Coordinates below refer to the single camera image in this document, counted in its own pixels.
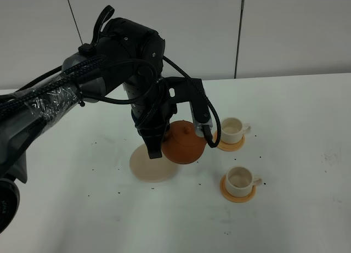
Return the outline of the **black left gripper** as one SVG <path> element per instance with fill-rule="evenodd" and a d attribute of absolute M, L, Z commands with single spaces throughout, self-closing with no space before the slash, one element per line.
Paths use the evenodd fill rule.
<path fill-rule="evenodd" d="M 194 95 L 202 95 L 208 104 L 201 79 L 166 77 L 154 83 L 145 98 L 131 104 L 135 127 L 150 159 L 162 157 L 161 145 L 169 130 L 169 120 L 177 113 L 177 104 L 189 103 Z M 203 129 L 205 136 L 212 137 L 208 127 Z"/>

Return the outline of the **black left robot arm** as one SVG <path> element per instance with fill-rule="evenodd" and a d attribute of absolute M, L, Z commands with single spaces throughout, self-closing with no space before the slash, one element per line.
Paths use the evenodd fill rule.
<path fill-rule="evenodd" d="M 27 182 L 28 147 L 76 105 L 130 105 L 151 159 L 175 153 L 176 163 L 187 164 L 185 144 L 192 139 L 196 156 L 205 146 L 219 144 L 211 133 L 219 118 L 202 81 L 183 70 L 178 77 L 163 77 L 163 65 L 170 63 L 164 39 L 146 26 L 113 18 L 113 13 L 111 6 L 103 9 L 92 41 L 61 66 L 1 96 L 1 230 L 19 207 L 15 180 Z"/>

